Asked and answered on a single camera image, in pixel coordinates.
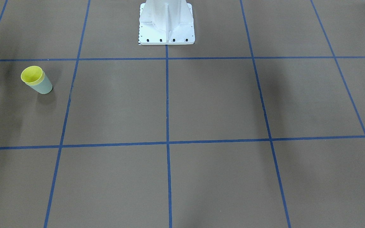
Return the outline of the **green plastic cup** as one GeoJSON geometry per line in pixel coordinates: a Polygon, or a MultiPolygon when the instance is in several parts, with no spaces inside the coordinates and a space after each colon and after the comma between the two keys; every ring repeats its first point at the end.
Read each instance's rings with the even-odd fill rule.
{"type": "Polygon", "coordinates": [[[44,71],[42,71],[42,76],[40,77],[38,84],[28,84],[28,86],[42,95],[50,93],[53,89],[53,85],[44,71]]]}

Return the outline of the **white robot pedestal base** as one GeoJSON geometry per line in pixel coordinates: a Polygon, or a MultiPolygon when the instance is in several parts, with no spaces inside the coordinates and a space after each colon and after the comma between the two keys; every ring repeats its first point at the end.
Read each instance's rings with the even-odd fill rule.
{"type": "Polygon", "coordinates": [[[192,4],[185,0],[147,0],[139,7],[139,45],[195,43],[192,4]]]}

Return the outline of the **yellow plastic cup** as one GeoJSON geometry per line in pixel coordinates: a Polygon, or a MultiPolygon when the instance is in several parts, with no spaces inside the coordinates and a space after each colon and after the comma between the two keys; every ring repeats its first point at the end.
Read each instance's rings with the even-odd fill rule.
{"type": "Polygon", "coordinates": [[[25,84],[29,86],[36,86],[45,80],[46,75],[41,67],[29,66],[22,71],[20,78],[25,84]]]}

